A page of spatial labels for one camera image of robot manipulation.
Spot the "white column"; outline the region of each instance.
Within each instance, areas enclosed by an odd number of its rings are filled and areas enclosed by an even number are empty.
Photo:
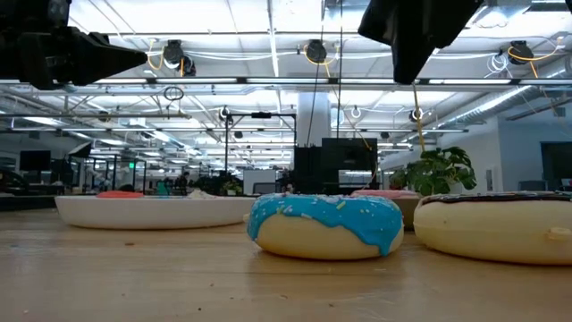
[[[332,134],[330,129],[330,100],[327,92],[302,92],[298,93],[297,111],[297,135],[298,146],[304,148],[315,145],[322,146],[322,138],[329,138]]]

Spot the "ceiling duct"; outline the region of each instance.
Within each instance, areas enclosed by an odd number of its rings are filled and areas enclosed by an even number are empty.
[[[538,77],[540,79],[559,79],[572,76],[572,65],[568,55],[565,58],[543,67]],[[485,120],[493,115],[509,110],[510,108],[531,101],[542,95],[537,86],[521,85],[501,93],[485,95],[462,108],[461,114],[444,123],[439,123],[438,128],[454,126],[456,123],[475,123]]]

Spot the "table surface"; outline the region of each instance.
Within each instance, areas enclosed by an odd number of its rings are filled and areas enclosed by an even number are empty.
[[[0,214],[0,321],[569,321],[572,268],[453,257],[413,234],[388,258],[261,251],[244,225],[70,227]]]

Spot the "potted plant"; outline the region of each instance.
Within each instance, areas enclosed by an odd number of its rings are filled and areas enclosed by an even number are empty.
[[[475,170],[467,152],[459,147],[437,148],[421,153],[421,159],[397,170],[390,177],[395,189],[411,187],[423,196],[446,194],[462,184],[466,190],[476,186]]]

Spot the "blue object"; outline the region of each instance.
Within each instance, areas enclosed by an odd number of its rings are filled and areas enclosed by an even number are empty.
[[[252,206],[247,233],[256,241],[258,230],[270,216],[305,217],[327,227],[343,226],[364,244],[376,245],[387,256],[403,223],[400,208],[381,197],[342,197],[269,194]]]

